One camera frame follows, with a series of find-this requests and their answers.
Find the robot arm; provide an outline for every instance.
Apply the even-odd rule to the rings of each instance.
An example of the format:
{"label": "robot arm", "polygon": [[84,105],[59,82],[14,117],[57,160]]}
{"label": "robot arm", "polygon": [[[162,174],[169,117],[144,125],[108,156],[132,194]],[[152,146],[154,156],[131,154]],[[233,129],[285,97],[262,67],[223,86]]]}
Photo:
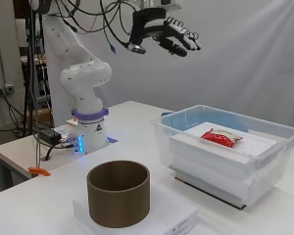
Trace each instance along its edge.
{"label": "robot arm", "polygon": [[[75,143],[76,150],[87,154],[108,144],[104,125],[104,116],[108,111],[95,95],[94,88],[108,82],[112,70],[107,63],[100,61],[79,42],[74,28],[63,18],[60,6],[66,5],[67,12],[67,6],[70,6],[67,1],[30,0],[32,10],[45,15],[45,37],[62,62],[61,83],[76,101],[76,110],[73,110],[73,114],[78,118],[78,126],[73,134],[73,139],[78,140]],[[79,6],[80,0],[70,1]],[[141,10],[133,14],[129,41],[122,45],[132,52],[144,54],[146,50],[141,44],[145,38],[152,37],[161,47],[178,56],[186,56],[186,50],[200,50],[196,33],[189,32],[181,22],[167,18],[167,11],[178,10],[180,1],[128,1],[135,2]],[[72,15],[75,8],[70,11],[69,15]],[[169,38],[176,38],[181,46]]]}

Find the orange object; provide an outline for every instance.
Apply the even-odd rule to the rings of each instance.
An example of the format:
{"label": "orange object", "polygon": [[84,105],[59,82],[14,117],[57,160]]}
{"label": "orange object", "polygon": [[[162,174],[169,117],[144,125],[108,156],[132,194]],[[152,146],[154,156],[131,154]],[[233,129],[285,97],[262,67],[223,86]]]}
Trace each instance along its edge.
{"label": "orange object", "polygon": [[42,174],[44,176],[51,175],[51,173],[49,173],[47,170],[43,168],[30,167],[28,170],[29,170],[29,173],[33,173],[33,174]]}

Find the sticker label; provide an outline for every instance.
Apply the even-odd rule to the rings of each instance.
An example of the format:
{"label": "sticker label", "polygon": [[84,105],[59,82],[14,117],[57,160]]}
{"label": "sticker label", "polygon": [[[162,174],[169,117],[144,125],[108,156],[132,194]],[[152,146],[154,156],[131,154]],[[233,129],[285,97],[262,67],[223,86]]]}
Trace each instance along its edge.
{"label": "sticker label", "polygon": [[197,214],[194,213],[184,219],[181,223],[179,223],[176,227],[170,229],[164,235],[185,235],[189,233],[197,224],[198,224]]}

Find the cardboard tube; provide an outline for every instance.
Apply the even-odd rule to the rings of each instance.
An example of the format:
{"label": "cardboard tube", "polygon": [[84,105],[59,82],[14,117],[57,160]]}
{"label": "cardboard tube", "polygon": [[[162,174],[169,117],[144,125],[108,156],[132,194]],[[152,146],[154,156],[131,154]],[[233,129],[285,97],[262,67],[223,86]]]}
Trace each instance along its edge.
{"label": "cardboard tube", "polygon": [[104,227],[128,227],[149,213],[150,173],[142,164],[100,164],[88,173],[87,189],[90,217]]}

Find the wire bundle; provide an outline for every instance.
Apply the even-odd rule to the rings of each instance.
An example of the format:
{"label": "wire bundle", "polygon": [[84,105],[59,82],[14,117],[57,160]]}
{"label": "wire bundle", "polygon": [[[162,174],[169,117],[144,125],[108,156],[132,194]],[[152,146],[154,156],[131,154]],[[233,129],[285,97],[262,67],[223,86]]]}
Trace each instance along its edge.
{"label": "wire bundle", "polygon": [[[109,43],[110,45],[110,48],[111,50],[116,53],[116,49],[115,47],[113,46],[113,44],[111,43],[111,40],[109,39],[108,37],[108,34],[107,34],[107,28],[109,29],[109,31],[111,32],[111,34],[114,36],[114,38],[122,45],[122,46],[126,46],[126,43],[123,42],[115,33],[115,31],[112,29],[112,26],[111,24],[114,22],[117,14],[119,13],[119,19],[120,19],[120,24],[121,24],[121,27],[122,27],[122,30],[123,32],[126,34],[126,35],[129,35],[130,32],[126,31],[125,28],[124,28],[124,25],[123,25],[123,16],[122,16],[122,5],[126,5],[128,7],[130,7],[134,12],[136,12],[136,9],[135,7],[124,1],[124,0],[118,0],[118,1],[115,1],[115,2],[112,2],[110,3],[108,6],[104,7],[103,5],[103,1],[100,0],[100,9],[101,11],[98,12],[98,13],[90,13],[90,12],[87,12],[87,11],[84,11],[82,9],[79,8],[79,6],[75,5],[71,0],[68,0],[68,2],[70,3],[70,5],[72,5],[75,10],[77,12],[80,12],[82,14],[85,14],[87,16],[94,16],[94,22],[92,24],[92,27],[87,30],[85,29],[78,21],[77,19],[75,18],[74,14],[72,14],[72,12],[69,10],[69,8],[64,4],[63,0],[55,0],[56,1],[56,4],[57,4],[57,7],[58,7],[58,11],[59,11],[59,14],[60,16],[57,15],[57,17],[60,17],[62,18],[62,20],[64,21],[64,23],[66,25],[68,25],[74,32],[76,33],[79,33],[79,34],[88,34],[88,33],[95,33],[95,32],[100,32],[100,31],[104,31],[104,34],[105,34],[105,37],[107,39],[107,42]],[[61,7],[60,7],[60,4],[59,4],[59,1],[61,2],[62,6],[66,9],[66,13],[62,13],[61,11]],[[108,20],[108,17],[107,17],[107,14],[109,13],[114,13],[112,18],[110,20]],[[94,25],[96,24],[96,21],[98,19],[98,17],[102,17],[103,18],[103,26],[98,28],[98,29],[95,29],[93,30],[93,27]],[[78,29],[73,26],[71,23],[69,23],[66,19],[69,18],[69,19],[72,19],[74,24],[76,25],[76,27],[81,30],[81,32],[78,31]]]}

